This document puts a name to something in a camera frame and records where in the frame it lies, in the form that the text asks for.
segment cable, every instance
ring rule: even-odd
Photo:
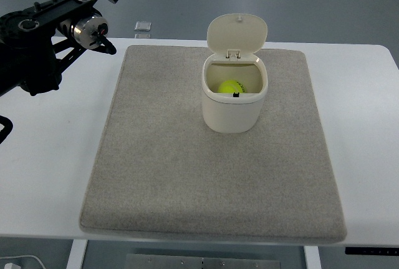
[[[0,124],[4,127],[0,130],[0,144],[3,142],[7,136],[11,133],[12,122],[7,117],[0,116]]]
[[[10,259],[10,258],[34,258],[35,260],[37,260],[37,261],[39,262],[40,266],[41,266],[43,269],[47,269],[47,268],[43,265],[42,261],[40,261],[40,259],[39,259],[38,257],[34,256],[34,255],[16,255],[16,256],[14,256],[14,257],[0,257],[0,260],[8,260],[8,259]]]

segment lid hinge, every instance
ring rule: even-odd
[[[240,59],[240,51],[239,49],[228,49],[227,50],[227,55],[226,59],[230,59],[230,61],[237,61],[237,59]]]

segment metal plate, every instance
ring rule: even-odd
[[[146,31],[151,29],[151,23],[149,21],[138,21],[136,22],[135,31]]]
[[[128,254],[125,269],[280,269],[280,262],[275,260]]]
[[[138,38],[138,39],[149,39],[149,38],[151,38],[151,34],[135,34],[135,38]]]

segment robotic arm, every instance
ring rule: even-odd
[[[0,17],[0,96],[16,86],[31,95],[58,90],[62,73],[87,49],[115,54],[97,0],[50,0]],[[52,43],[55,30],[66,39]],[[56,54],[72,49],[63,59]],[[0,116],[0,143],[11,122]]]

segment gray floor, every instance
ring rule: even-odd
[[[72,240],[0,238],[0,257],[35,255],[47,269],[65,269],[68,264]],[[33,258],[15,258],[0,260],[0,269],[5,264],[13,263],[23,269],[40,269],[40,264]]]
[[[48,0],[0,0],[0,15],[30,7],[34,1]],[[205,40],[208,25],[214,18],[231,12],[245,12],[260,16],[267,22],[268,41],[379,44],[387,47],[399,64],[399,0],[120,0],[116,5],[100,0],[95,7],[109,21],[110,37],[134,37],[136,21],[151,21],[152,38]],[[28,250],[31,249],[31,243],[25,240],[0,240],[1,254],[14,253],[14,250],[7,250],[9,248],[20,249],[21,252],[18,253],[29,253]],[[53,242],[50,240],[48,244],[41,242],[36,248],[42,247],[45,251],[51,251],[56,247],[51,243]],[[120,244],[111,242],[90,242],[88,252],[94,254],[88,254],[84,268],[95,268],[89,264],[96,257],[101,257],[107,263],[105,256],[115,258],[112,252],[121,256],[127,251],[130,253],[138,249],[135,245],[129,248],[126,243],[121,247],[118,245]],[[160,249],[159,245],[153,245],[145,247],[147,250]],[[171,243],[169,249],[181,250],[183,247]],[[191,253],[194,253],[194,249],[189,248]],[[254,249],[258,256],[267,254],[259,247]],[[199,250],[209,252],[205,247]],[[232,257],[251,253],[248,247],[222,246],[214,247],[212,251],[231,253]],[[65,248],[59,248],[59,253],[59,258],[65,260]],[[338,248],[323,248],[320,255],[323,269],[357,268],[354,263],[359,268],[383,268],[384,262],[391,262],[384,257],[348,257]]]

